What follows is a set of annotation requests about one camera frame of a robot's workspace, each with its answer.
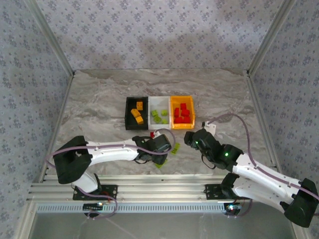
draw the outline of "black tray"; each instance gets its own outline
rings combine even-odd
[[[136,102],[143,102],[143,110],[139,111],[144,120],[143,124],[138,124],[131,114],[131,109],[136,109]],[[148,111],[149,111],[149,98],[148,97],[127,97],[125,108],[125,129],[126,130],[147,130],[148,124]]]

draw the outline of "black mounting bracket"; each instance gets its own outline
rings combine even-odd
[[[222,199],[247,199],[243,197],[238,197],[236,195],[233,195],[232,197],[226,196],[223,191],[220,184],[206,184],[204,194],[206,194],[207,200],[222,200]]]
[[[90,194],[93,195],[106,195],[110,196],[112,198],[116,199],[117,193],[118,193],[118,186],[113,184],[106,184],[101,185],[100,179],[98,175],[94,174],[96,178],[96,182],[98,184],[97,190],[91,192]],[[73,192],[73,200],[74,201],[105,201],[106,198],[97,198],[97,197],[91,197],[83,194],[78,187],[74,188]]]

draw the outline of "white plastic part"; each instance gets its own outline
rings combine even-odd
[[[155,131],[154,132],[154,138],[156,138],[156,137],[158,137],[158,136],[160,136],[161,135],[161,133],[159,132],[159,131]]]
[[[102,148],[102,149],[98,148],[100,145],[108,145],[108,144],[109,145],[121,144],[123,146]],[[96,149],[88,149],[89,154],[93,155],[90,166],[97,163],[110,162],[115,160],[128,160],[128,161],[134,160],[139,153],[137,152],[137,149],[133,149],[133,148],[129,148],[125,146],[128,144],[136,145],[136,143],[131,139],[120,141],[120,142],[108,142],[108,143],[96,143],[96,142],[89,141],[87,146],[97,146]]]
[[[93,174],[85,172],[82,176],[72,184],[81,188],[84,192],[91,193],[98,189],[98,183]]]
[[[213,123],[208,124],[209,121],[205,121],[205,126],[204,129],[207,132],[210,132],[213,136],[215,136],[215,132],[216,132],[216,125]]]
[[[234,182],[232,190],[237,196],[251,198],[256,202],[267,204],[282,213],[284,212],[284,209],[280,206],[280,202],[283,199],[273,191],[268,188],[264,188],[254,181],[239,177]]]
[[[259,171],[251,163],[248,154],[240,155],[236,162],[237,165],[233,167],[233,173],[243,177],[243,179],[239,178],[235,181],[233,191],[236,195],[256,199],[257,201],[266,203],[279,210],[281,207],[278,205],[279,202],[283,201],[290,204],[294,200],[292,195],[297,194],[298,189],[279,182]],[[300,185],[298,179],[290,178],[278,173],[257,161],[256,163],[258,167],[262,168],[266,172],[285,181]]]
[[[159,117],[166,119],[168,124],[154,121],[152,111],[157,110]],[[167,110],[167,116],[162,116],[161,111]],[[149,96],[149,110],[148,110],[148,125],[149,129],[169,128],[171,129],[171,111],[170,111],[170,96]]]

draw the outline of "cable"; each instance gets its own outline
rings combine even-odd
[[[246,210],[245,212],[243,212],[242,214],[239,214],[239,215],[225,214],[225,215],[227,215],[227,216],[229,216],[229,217],[241,218],[241,217],[247,215],[247,214],[250,212],[250,210],[251,210],[252,207],[253,207],[253,200],[250,199],[250,200],[249,200],[249,205],[248,205],[247,210]]]
[[[214,167],[209,167],[205,162],[204,162],[204,155],[201,155],[201,161],[207,166],[207,168],[209,168],[209,169],[215,169],[216,168],[216,165],[214,165]]]
[[[108,192],[106,192],[106,191],[102,191],[101,192],[101,195],[107,195],[107,196],[109,196],[110,194],[108,193]]]
[[[159,131],[159,130],[166,130],[168,131],[171,136],[173,137],[173,145],[171,146],[171,148],[163,153],[158,153],[158,152],[153,152],[153,151],[149,151],[147,149],[144,149],[142,147],[138,147],[136,145],[132,145],[132,144],[111,144],[111,145],[99,145],[99,146],[75,146],[75,147],[69,147],[69,148],[64,148],[64,149],[61,149],[61,150],[58,150],[58,151],[55,151],[51,154],[49,154],[48,156],[45,157],[44,161],[46,161],[46,163],[52,167],[52,168],[55,168],[55,165],[50,163],[49,162],[49,159],[57,154],[60,154],[60,153],[64,153],[64,152],[68,152],[68,151],[71,151],[71,150],[79,150],[79,149],[102,149],[102,148],[113,148],[113,147],[129,147],[129,148],[136,148],[136,149],[139,149],[141,151],[144,151],[146,153],[149,153],[149,154],[154,154],[154,155],[165,155],[165,154],[168,154],[169,152],[171,152],[174,148],[175,148],[175,144],[176,144],[176,138],[175,138],[175,135],[174,133],[169,130],[168,128],[161,128],[161,129],[157,129],[155,130],[155,132]]]
[[[252,154],[251,154],[251,150],[250,150],[250,136],[249,136],[248,127],[247,127],[245,121],[243,120],[243,118],[241,118],[239,115],[234,114],[234,113],[226,113],[226,114],[223,114],[223,115],[221,115],[221,116],[218,116],[218,117],[214,118],[213,120],[211,120],[210,122],[208,122],[208,124],[211,124],[211,123],[213,123],[214,121],[219,120],[220,118],[223,118],[223,117],[225,117],[225,116],[235,116],[235,117],[237,117],[237,118],[243,123],[243,125],[244,125],[244,127],[245,127],[245,130],[246,130],[246,134],[247,134],[247,151],[248,151],[248,156],[249,156],[249,159],[250,159],[251,163],[252,163],[259,171],[261,171],[262,173],[264,173],[265,175],[267,175],[268,177],[270,177],[270,178],[272,178],[272,179],[275,179],[275,180],[277,180],[277,181],[279,181],[279,182],[281,182],[281,183],[284,183],[284,184],[287,184],[287,185],[292,186],[292,187],[294,187],[294,188],[297,188],[298,190],[301,190],[301,191],[303,191],[303,192],[305,192],[305,193],[307,193],[307,194],[313,196],[315,199],[317,199],[317,200],[319,201],[319,196],[316,195],[316,194],[314,194],[313,192],[311,192],[311,191],[309,191],[309,190],[307,190],[307,189],[305,189],[305,188],[302,188],[302,187],[300,187],[300,186],[298,186],[298,185],[296,185],[296,184],[294,184],[294,183],[290,183],[290,182],[288,182],[288,181],[286,181],[286,180],[283,180],[283,179],[281,179],[281,178],[278,178],[278,177],[276,177],[275,175],[272,175],[271,173],[266,172],[264,169],[260,168],[260,167],[257,165],[256,161],[254,160],[254,158],[253,158],[253,156],[252,156]]]
[[[51,157],[57,155],[57,154],[60,154],[60,153],[68,152],[68,151],[71,151],[71,150],[78,150],[78,149],[100,149],[100,148],[124,147],[124,146],[130,147],[130,148],[136,148],[136,149],[142,150],[142,151],[144,151],[144,152],[146,152],[146,153],[155,154],[155,155],[168,154],[168,153],[171,152],[171,151],[174,149],[174,147],[175,147],[175,144],[176,144],[175,135],[174,135],[174,133],[173,133],[171,130],[169,130],[169,129],[167,129],[167,128],[161,128],[161,129],[155,130],[155,132],[157,132],[157,131],[159,131],[159,130],[166,130],[166,131],[168,131],[168,132],[172,135],[172,137],[173,137],[173,145],[172,145],[172,147],[171,147],[169,150],[167,150],[167,151],[165,151],[165,152],[163,152],[163,153],[158,153],[158,152],[149,151],[149,150],[147,150],[147,149],[138,147],[138,146],[136,146],[136,145],[130,145],[130,144],[113,144],[113,145],[100,145],[100,146],[75,146],[75,147],[69,147],[69,148],[64,148],[64,149],[55,151],[55,152],[49,154],[48,156],[46,156],[45,159],[44,159],[44,161],[48,164],[48,166],[50,166],[50,167],[52,167],[52,168],[55,168],[55,165],[52,164],[52,163],[50,163],[50,162],[49,162],[49,159],[50,159]],[[111,196],[107,196],[107,195],[94,195],[94,194],[86,193],[86,192],[84,192],[84,191],[83,191],[81,188],[79,188],[79,187],[78,187],[78,189],[79,189],[79,191],[80,191],[81,193],[83,193],[83,194],[86,195],[86,196],[94,197],[94,198],[107,198],[107,199],[111,199],[111,200],[113,200],[113,201],[115,202],[115,208],[114,208],[114,210],[113,210],[111,213],[109,213],[109,214],[107,214],[107,215],[105,215],[105,216],[100,216],[100,217],[97,217],[97,218],[93,218],[93,220],[95,220],[95,219],[109,218],[109,217],[113,216],[113,215],[115,214],[115,212],[117,211],[117,209],[118,209],[118,202],[116,201],[115,198],[113,198],[113,197],[111,197]],[[91,213],[100,214],[100,213],[97,212],[97,211],[90,211],[90,212],[88,213],[88,217],[90,216]]]
[[[134,162],[137,163],[137,164],[146,164],[148,161],[144,161],[143,163],[140,163],[137,160],[134,160]]]
[[[129,231],[125,230],[123,227],[121,227],[120,225],[118,225],[117,223],[113,222],[112,220],[106,218],[106,220],[110,223],[112,223],[114,226],[116,226],[118,229],[120,229],[121,231],[123,231],[124,233],[130,235],[132,238],[134,239],[138,239],[136,236],[134,236],[132,233],[130,233]]]
[[[79,191],[80,191],[81,193],[83,193],[83,194],[86,195],[86,196],[93,197],[93,198],[107,198],[107,199],[111,199],[111,200],[113,200],[113,201],[115,202],[115,208],[114,208],[114,210],[113,210],[111,213],[109,213],[109,214],[107,214],[107,215],[105,215],[105,216],[95,217],[95,218],[93,218],[93,220],[99,220],[99,219],[103,219],[103,218],[109,218],[109,217],[113,216],[113,215],[115,214],[115,212],[117,211],[117,209],[118,209],[118,201],[116,201],[115,198],[113,198],[113,197],[111,197],[111,196],[108,196],[108,195],[94,195],[94,194],[90,194],[90,193],[84,192],[84,191],[83,191],[81,188],[79,188],[79,187],[78,187],[78,189],[79,189]],[[88,217],[90,217],[90,214],[91,214],[91,213],[100,214],[100,213],[97,212],[97,211],[90,211],[90,212],[88,213]]]

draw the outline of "marble table surface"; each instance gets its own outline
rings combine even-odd
[[[149,131],[125,130],[126,97],[174,95],[192,95],[196,113],[194,130],[200,129],[203,121],[227,112],[243,117],[250,132],[253,157],[271,165],[245,77],[241,71],[223,69],[77,71],[54,149],[77,135],[95,142],[148,136]],[[237,118],[228,117],[216,124],[217,140],[247,150],[245,130]],[[185,130],[174,130],[174,133],[180,149],[176,155],[169,154],[167,163],[160,169],[151,162],[138,165],[133,161],[115,161],[91,166],[89,171],[99,175],[228,173],[207,168],[201,162],[200,153],[183,143]],[[53,169],[47,173],[56,174]]]

